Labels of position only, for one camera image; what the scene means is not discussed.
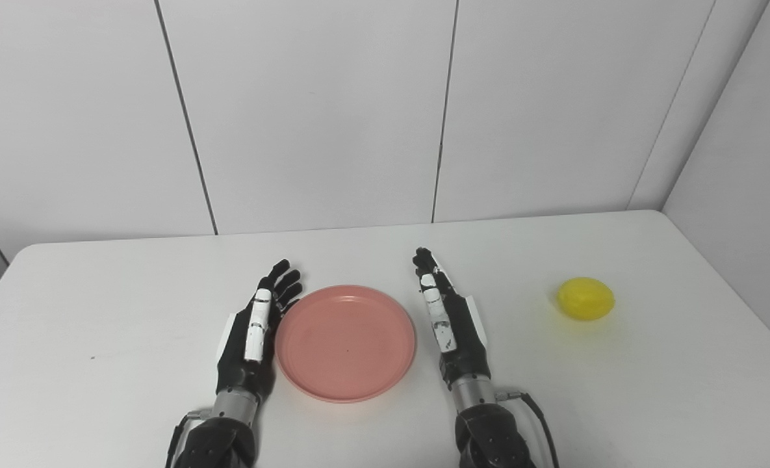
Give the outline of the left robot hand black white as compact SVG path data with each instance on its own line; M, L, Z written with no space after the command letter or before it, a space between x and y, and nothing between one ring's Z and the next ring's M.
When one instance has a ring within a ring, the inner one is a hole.
M257 285L248 305L237 312L216 364L216 393L247 391L259 402L272 393L275 341L281 321L303 291L302 274L280 260Z

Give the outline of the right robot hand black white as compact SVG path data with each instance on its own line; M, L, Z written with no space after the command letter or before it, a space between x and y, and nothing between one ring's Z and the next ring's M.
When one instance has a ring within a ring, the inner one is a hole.
M412 261L441 355L439 371L447 388L453 390L462 378L491 377L485 344L466 298L459 295L429 249L417 248Z

